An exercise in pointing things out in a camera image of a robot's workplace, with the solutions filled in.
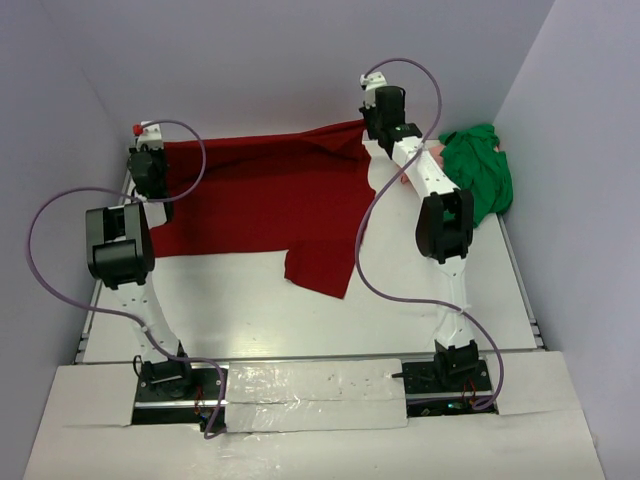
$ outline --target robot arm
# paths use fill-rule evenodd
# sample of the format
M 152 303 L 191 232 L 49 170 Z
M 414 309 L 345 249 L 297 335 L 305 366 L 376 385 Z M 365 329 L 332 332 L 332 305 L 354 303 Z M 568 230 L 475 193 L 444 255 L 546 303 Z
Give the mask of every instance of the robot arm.
M 155 125 L 134 133 L 136 145 L 130 151 L 127 168 L 135 184 L 135 196 L 168 198 L 160 128 Z M 134 202 L 87 211 L 87 263 L 93 277 L 114 292 L 122 310 L 140 317 L 146 331 L 168 353 L 185 356 L 164 317 L 152 281 L 155 255 L 149 230 L 172 218 L 171 203 Z M 131 324 L 140 345 L 142 383 L 170 397 L 182 396 L 191 386 L 190 365 L 168 360 L 138 324 Z
M 422 148 L 422 133 L 405 121 L 404 89 L 388 86 L 380 72 L 360 78 L 364 105 L 360 109 L 369 137 L 399 167 Z M 460 190 L 440 169 L 427 149 L 406 170 L 422 203 L 416 227 L 420 253 L 447 279 L 450 303 L 467 307 L 465 264 L 473 238 L 473 196 Z M 451 309 L 442 309 L 436 331 L 435 361 L 443 383 L 454 381 L 475 370 L 478 347 L 467 319 Z

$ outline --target black base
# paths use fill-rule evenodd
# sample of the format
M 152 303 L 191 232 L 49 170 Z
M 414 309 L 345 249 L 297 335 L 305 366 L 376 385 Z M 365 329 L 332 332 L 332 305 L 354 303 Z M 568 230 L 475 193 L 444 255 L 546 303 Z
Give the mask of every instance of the black base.
M 493 407 L 482 412 L 474 411 L 471 408 L 472 385 L 477 392 L 487 392 L 492 389 L 487 364 L 484 360 L 481 360 L 477 368 L 465 378 L 447 385 L 438 381 L 438 370 L 433 361 L 404 362 L 402 373 L 395 374 L 394 377 L 402 377 L 404 380 L 405 392 L 409 396 L 407 400 L 408 417 L 495 412 Z M 180 402 L 175 402 L 174 398 L 163 394 L 161 390 L 150 390 L 146 386 L 143 387 L 142 381 L 139 381 L 136 392 L 136 407 L 133 410 L 131 423 L 133 425 L 200 424 L 202 430 L 213 408 L 212 405 L 215 405 L 218 399 L 220 392 L 220 386 L 216 383 L 218 374 L 213 368 L 194 368 L 192 369 L 192 380 L 194 388 L 187 392 Z M 209 404 L 208 407 L 200 407 L 199 413 L 196 413 L 195 409 L 197 386 L 202 388 L 202 398 Z M 442 395 L 442 397 L 420 399 L 420 395 L 434 394 Z M 169 407 L 164 402 L 174 402 L 175 406 Z M 215 421 L 214 431 L 223 427 L 224 408 L 221 408 Z

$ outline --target green cloth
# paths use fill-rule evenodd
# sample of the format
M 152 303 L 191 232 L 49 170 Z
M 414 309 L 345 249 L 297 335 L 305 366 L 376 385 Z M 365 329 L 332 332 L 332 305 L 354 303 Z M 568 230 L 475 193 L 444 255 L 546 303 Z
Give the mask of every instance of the green cloth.
M 446 146 L 442 151 L 444 173 L 473 194 L 473 226 L 489 213 L 506 212 L 513 201 L 513 185 L 507 155 L 494 150 L 500 139 L 493 125 L 478 125 L 438 139 Z

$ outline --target white backdrop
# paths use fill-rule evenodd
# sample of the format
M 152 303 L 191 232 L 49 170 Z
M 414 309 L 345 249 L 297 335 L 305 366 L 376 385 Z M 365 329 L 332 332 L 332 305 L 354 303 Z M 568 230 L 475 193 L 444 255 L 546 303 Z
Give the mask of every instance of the white backdrop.
M 357 118 L 360 74 L 391 56 L 433 70 L 442 128 L 491 122 L 553 0 L 42 3 L 124 130 L 168 116 L 221 137 Z M 435 95 L 412 68 L 388 77 L 426 129 Z
M 80 185 L 120 188 L 126 159 L 106 112 L 36 0 L 0 4 L 0 477 L 22 478 L 58 365 L 75 356 L 85 313 L 59 302 L 24 259 L 38 206 Z M 88 301 L 84 210 L 104 196 L 54 205 L 35 258 L 60 290 Z

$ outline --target cable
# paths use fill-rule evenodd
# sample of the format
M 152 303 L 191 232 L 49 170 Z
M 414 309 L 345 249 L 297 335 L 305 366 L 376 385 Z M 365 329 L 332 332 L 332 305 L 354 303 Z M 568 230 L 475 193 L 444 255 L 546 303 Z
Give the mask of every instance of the cable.
M 138 377 L 138 379 L 140 378 L 140 372 L 138 371 L 138 360 L 140 360 L 140 363 L 142 363 L 142 355 L 136 355 L 133 357 L 133 360 L 131 361 L 131 364 L 133 365 L 133 373 L 136 374 L 136 377 Z
M 196 398 L 195 398 L 195 402 L 194 402 L 194 407 L 193 407 L 193 412 L 196 415 L 200 415 L 200 402 L 202 401 L 203 397 L 204 397 L 204 392 L 202 390 L 202 385 L 198 385 L 196 387 Z
M 204 146 L 204 142 L 202 141 L 202 139 L 198 136 L 198 134 L 191 127 L 189 127 L 187 124 L 185 124 L 183 122 L 179 122 L 177 120 L 156 120 L 156 121 L 153 121 L 153 122 L 145 123 L 144 126 L 147 127 L 147 126 L 151 126 L 151 125 L 157 125 L 157 124 L 160 124 L 160 123 L 173 123 L 173 124 L 181 125 L 181 126 L 185 127 L 187 130 L 189 130 L 191 133 L 194 134 L 194 136 L 197 138 L 198 143 L 200 144 L 200 147 L 202 149 L 202 167 L 200 169 L 200 174 L 198 175 L 198 178 L 196 179 L 196 181 L 185 192 L 183 192 L 183 193 L 181 193 L 179 195 L 176 195 L 175 197 L 171 197 L 171 198 L 168 198 L 168 199 L 154 200 L 154 202 L 164 203 L 164 202 L 168 202 L 168 201 L 179 200 L 180 198 L 183 198 L 185 195 L 188 195 L 189 193 L 191 193 L 198 186 L 198 183 L 200 183 L 200 180 L 202 179 L 202 176 L 204 175 L 204 170 L 206 168 L 207 152 L 206 152 L 206 149 L 205 149 L 205 146 Z M 144 320 L 142 320 L 142 318 L 140 318 L 137 315 L 134 315 L 132 313 L 129 313 L 129 312 L 124 312 L 124 311 L 120 311 L 120 310 L 113 310 L 113 309 L 110 309 L 110 308 L 96 307 L 96 306 L 93 306 L 93 305 L 89 305 L 87 303 L 80 302 L 80 301 L 75 300 L 75 299 L 73 299 L 71 297 L 68 297 L 68 296 L 64 295 L 63 293 L 59 292 L 58 290 L 56 290 L 51 284 L 49 284 L 49 282 L 47 282 L 45 280 L 45 278 L 42 276 L 42 274 L 40 273 L 40 271 L 36 267 L 35 261 L 33 259 L 33 252 L 32 252 L 32 248 L 31 248 L 31 240 L 32 240 L 32 237 L 33 237 L 33 230 L 34 230 L 34 228 L 36 226 L 36 223 L 37 223 L 38 219 L 40 218 L 40 215 L 42 215 L 42 213 L 46 210 L 46 208 L 49 205 L 51 205 L 53 202 L 55 202 L 56 200 L 58 200 L 58 199 L 60 199 L 62 197 L 66 197 L 67 195 L 71 195 L 71 194 L 78 193 L 78 192 L 109 193 L 109 194 L 116 195 L 116 196 L 121 197 L 121 198 L 126 198 L 126 199 L 131 200 L 131 201 L 135 201 L 135 202 L 140 201 L 139 198 L 132 197 L 131 195 L 127 195 L 125 193 L 118 192 L 116 190 L 110 190 L 108 188 L 102 188 L 102 187 L 77 187 L 77 188 L 71 188 L 69 190 L 65 190 L 63 192 L 57 193 L 56 195 L 51 197 L 49 200 L 44 202 L 40 206 L 40 208 L 38 208 L 38 211 L 36 212 L 35 216 L 31 220 L 31 223 L 29 225 L 29 229 L 28 229 L 28 232 L 27 232 L 27 238 L 26 238 L 26 241 L 25 241 L 25 257 L 26 257 L 26 260 L 27 260 L 27 265 L 29 266 L 29 270 L 31 270 L 31 273 L 33 274 L 35 279 L 38 281 L 38 283 L 47 292 L 49 292 L 51 295 L 53 295 L 58 300 L 60 300 L 60 301 L 62 301 L 64 303 L 67 303 L 67 304 L 69 304 L 71 306 L 74 306 L 76 308 L 87 310 L 89 312 L 104 313 L 104 314 L 107 314 L 107 315 L 118 315 L 120 317 L 125 317 L 125 318 L 128 318 L 128 319 L 134 321 L 135 323 L 137 323 L 140 326 L 140 328 L 142 329 L 144 335 L 149 340 L 149 343 L 151 343 L 151 345 L 153 345 L 155 347 L 155 349 L 158 350 L 162 355 L 167 357 L 167 359 L 173 360 L 173 361 L 176 361 L 176 362 L 183 362 L 183 363 L 208 363 L 213 368 L 215 368 L 217 373 L 218 373 L 218 377 L 220 379 L 220 392 L 218 394 L 218 403 L 216 404 L 215 408 L 213 409 L 213 412 L 212 412 L 211 416 L 209 417 L 209 421 L 207 422 L 207 426 L 206 426 L 206 428 L 204 430 L 204 438 L 206 440 L 209 440 L 209 439 L 212 439 L 212 438 L 216 437 L 221 432 L 218 432 L 218 434 L 213 434 L 213 433 L 211 433 L 211 430 L 213 429 L 213 424 L 215 422 L 215 419 L 218 416 L 218 413 L 220 412 L 222 399 L 224 399 L 225 390 L 226 390 L 225 376 L 224 376 L 224 372 L 223 372 L 222 368 L 220 368 L 220 365 L 218 365 L 214 360 L 209 359 L 209 358 L 178 357 L 176 355 L 173 355 L 173 354 L 169 353 L 168 351 L 166 351 L 155 340 L 155 338 L 153 338 L 151 333 L 147 330 L 147 327 L 146 327 L 146 325 L 144 323 Z
M 147 127 L 152 127 L 153 125 L 160 125 L 160 124 L 164 124 L 164 123 L 169 123 L 169 124 L 173 124 L 173 125 L 180 125 L 181 127 L 184 127 L 184 128 L 186 128 L 187 130 L 189 130 L 191 132 L 191 134 L 196 138 L 196 140 L 200 144 L 200 149 L 202 150 L 202 165 L 200 166 L 200 172 L 198 172 L 198 177 L 193 182 L 193 184 L 191 184 L 191 186 L 189 188 L 187 188 L 184 192 L 176 195 L 175 197 L 150 198 L 150 199 L 147 200 L 147 202 L 149 202 L 149 203 L 175 202 L 176 200 L 180 200 L 181 198 L 186 197 L 187 195 L 189 195 L 191 192 L 193 192 L 196 189 L 196 187 L 198 186 L 198 184 L 202 180 L 202 177 L 204 177 L 204 172 L 205 172 L 205 170 L 207 168 L 207 149 L 204 146 L 204 142 L 200 138 L 200 135 L 198 135 L 198 133 L 193 128 L 191 128 L 189 125 L 187 125 L 186 123 L 181 122 L 180 120 L 163 119 L 163 120 L 154 120 L 152 122 L 145 122 L 142 125 L 142 127 L 143 128 L 147 128 Z
M 423 382 L 433 382 L 435 380 L 434 377 L 427 377 L 425 375 L 415 375 L 413 373 L 394 373 L 393 375 L 391 375 L 391 378 L 408 378 L 408 379 L 414 379 L 414 380 L 422 380 Z
M 475 402 L 478 391 L 476 390 L 476 385 L 475 383 L 473 383 L 473 380 L 471 380 L 471 377 L 469 377 L 469 384 L 471 385 L 471 390 L 473 392 L 473 395 L 471 396 L 471 400 Z
M 473 318 L 473 316 L 469 312 L 466 312 L 463 308 L 461 308 L 461 307 L 459 307 L 457 305 L 454 305 L 452 303 L 445 302 L 443 300 L 435 300 L 435 299 L 395 297 L 393 295 L 388 295 L 388 294 L 378 290 L 375 286 L 373 286 L 371 284 L 371 282 L 369 282 L 369 280 L 367 279 L 367 277 L 364 274 L 364 271 L 362 270 L 362 265 L 360 264 L 360 246 L 362 244 L 362 237 L 364 235 L 364 230 L 365 230 L 365 228 L 367 226 L 367 223 L 369 222 L 369 217 L 371 217 L 371 212 L 373 211 L 373 207 L 375 207 L 375 205 L 378 203 L 380 198 L 386 193 L 386 191 L 389 190 L 391 185 L 393 185 L 393 183 L 398 178 L 400 178 L 404 174 L 404 172 L 406 172 L 409 169 L 409 167 L 411 167 L 411 165 L 413 165 L 413 163 L 420 157 L 420 154 L 424 150 L 425 142 L 427 141 L 429 136 L 433 133 L 433 131 L 436 129 L 436 126 L 438 125 L 438 122 L 440 121 L 440 116 L 442 115 L 442 93 L 440 92 L 440 86 L 438 85 L 438 81 L 431 74 L 431 72 L 429 70 L 427 70 L 424 66 L 422 66 L 418 62 L 416 62 L 414 60 L 410 60 L 408 58 L 400 58 L 400 57 L 398 57 L 398 58 L 390 58 L 388 60 L 384 60 L 384 61 L 374 65 L 373 67 L 371 67 L 369 69 L 369 71 L 367 71 L 365 76 L 371 74 L 374 70 L 380 68 L 381 66 L 386 65 L 387 63 L 392 63 L 392 62 L 409 63 L 409 64 L 413 65 L 414 67 L 417 67 L 420 70 L 422 70 L 427 75 L 427 77 L 429 77 L 431 82 L 433 83 L 433 86 L 434 86 L 434 88 L 436 90 L 436 96 L 437 96 L 437 99 L 438 99 L 438 107 L 437 107 L 437 110 L 436 110 L 436 118 L 434 119 L 433 124 L 431 125 L 431 127 L 429 127 L 429 130 L 427 130 L 427 133 L 425 133 L 424 136 L 422 137 L 422 142 L 421 142 L 420 148 L 418 148 L 416 153 L 414 153 L 413 157 L 411 157 L 411 159 L 404 165 L 404 167 L 400 168 L 400 170 L 398 170 L 398 172 L 393 177 L 391 177 L 391 179 L 380 189 L 380 191 L 373 198 L 373 201 L 371 202 L 371 205 L 369 205 L 369 208 L 367 208 L 367 211 L 365 212 L 364 216 L 362 217 L 362 220 L 360 221 L 360 226 L 358 227 L 358 234 L 356 235 L 356 244 L 355 244 L 356 270 L 358 271 L 358 275 L 360 276 L 360 279 L 362 280 L 362 283 L 364 283 L 369 290 L 371 290 L 373 293 L 375 293 L 379 297 L 382 297 L 382 298 L 384 298 L 386 300 L 390 300 L 392 302 L 421 303 L 421 304 L 439 305 L 439 306 L 442 306 L 442 307 L 450 308 L 451 310 L 454 310 L 454 311 L 460 313 L 461 315 L 464 315 L 473 325 L 476 326 L 476 328 L 478 330 L 480 330 L 480 332 L 488 340 L 489 344 L 491 345 L 491 348 L 493 348 L 493 351 L 496 353 L 496 357 L 498 359 L 498 364 L 500 366 L 500 377 L 498 379 L 498 385 L 496 386 L 496 389 L 495 389 L 493 395 L 488 400 L 483 401 L 483 402 L 476 402 L 473 405 L 473 409 L 474 410 L 484 410 L 484 409 L 488 408 L 489 406 L 491 406 L 493 404 L 493 402 L 496 400 L 496 398 L 498 398 L 498 395 L 500 395 L 500 392 L 502 391 L 502 384 L 504 382 L 504 362 L 502 360 L 502 355 L 500 354 L 500 350 L 498 349 L 498 346 L 496 345 L 496 342 L 494 342 L 494 340 L 491 337 L 491 335 L 489 335 L 489 332 L 487 332 L 485 330 L 485 328 L 480 324 L 480 322 L 478 322 L 475 318 Z

